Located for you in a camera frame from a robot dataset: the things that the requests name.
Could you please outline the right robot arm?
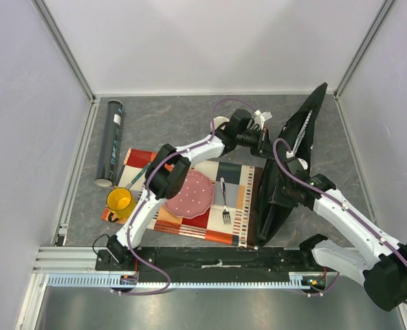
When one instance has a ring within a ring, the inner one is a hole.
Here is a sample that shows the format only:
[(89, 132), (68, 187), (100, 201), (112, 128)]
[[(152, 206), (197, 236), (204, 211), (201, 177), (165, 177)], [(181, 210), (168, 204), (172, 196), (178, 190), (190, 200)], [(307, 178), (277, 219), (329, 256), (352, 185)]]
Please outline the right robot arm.
[(355, 248), (339, 247), (318, 234), (298, 253), (300, 266), (311, 271), (321, 265), (352, 279), (384, 311), (407, 305), (407, 243), (368, 220), (327, 177), (310, 176), (306, 163), (297, 157), (276, 163), (282, 181), (277, 191), (283, 201), (314, 211)]

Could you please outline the black Crossway racket bag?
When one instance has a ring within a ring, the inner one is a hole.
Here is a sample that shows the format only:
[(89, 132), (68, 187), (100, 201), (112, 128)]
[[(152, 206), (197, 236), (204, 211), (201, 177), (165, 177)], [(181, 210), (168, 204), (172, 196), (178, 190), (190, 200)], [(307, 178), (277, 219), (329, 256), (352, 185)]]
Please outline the black Crossway racket bag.
[(307, 201), (307, 189), (287, 174), (304, 182), (310, 178), (315, 122), (327, 87), (325, 82), (316, 87), (299, 110), (286, 121), (276, 146), (272, 142), (267, 143), (270, 154), (263, 170), (257, 200), (255, 245), (259, 247), (269, 242), (294, 208)]

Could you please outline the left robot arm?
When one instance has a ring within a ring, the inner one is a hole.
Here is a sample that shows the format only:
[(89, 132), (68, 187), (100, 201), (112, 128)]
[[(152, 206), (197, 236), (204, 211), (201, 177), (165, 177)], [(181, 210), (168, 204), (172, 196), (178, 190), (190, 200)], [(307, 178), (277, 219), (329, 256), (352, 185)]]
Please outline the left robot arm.
[(116, 234), (108, 236), (105, 251), (119, 270), (128, 270), (137, 257), (135, 249), (158, 210), (175, 198), (188, 182), (190, 169), (210, 158), (234, 150), (236, 146), (253, 148), (264, 140), (265, 122), (272, 118), (269, 111), (254, 113), (237, 109), (230, 118), (210, 121), (210, 133), (205, 138), (174, 147), (165, 144), (146, 167), (145, 182), (139, 201), (127, 212), (126, 223)]

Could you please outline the black shuttlecock tube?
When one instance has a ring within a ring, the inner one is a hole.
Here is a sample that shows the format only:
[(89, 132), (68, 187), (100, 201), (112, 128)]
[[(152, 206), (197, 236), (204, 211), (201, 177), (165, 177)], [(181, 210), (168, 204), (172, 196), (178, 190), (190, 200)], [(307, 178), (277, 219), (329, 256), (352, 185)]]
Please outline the black shuttlecock tube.
[(97, 186), (111, 187), (116, 182), (123, 124), (123, 104), (119, 100), (110, 100), (107, 103), (106, 121), (94, 180)]

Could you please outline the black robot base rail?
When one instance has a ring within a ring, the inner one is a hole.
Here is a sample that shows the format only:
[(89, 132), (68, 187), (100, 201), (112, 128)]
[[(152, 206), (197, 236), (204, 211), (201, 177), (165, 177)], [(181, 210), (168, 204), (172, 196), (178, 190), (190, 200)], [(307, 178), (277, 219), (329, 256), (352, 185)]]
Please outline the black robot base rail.
[(139, 247), (136, 253), (179, 284), (277, 282), (290, 272), (323, 273), (308, 252), (282, 247)]

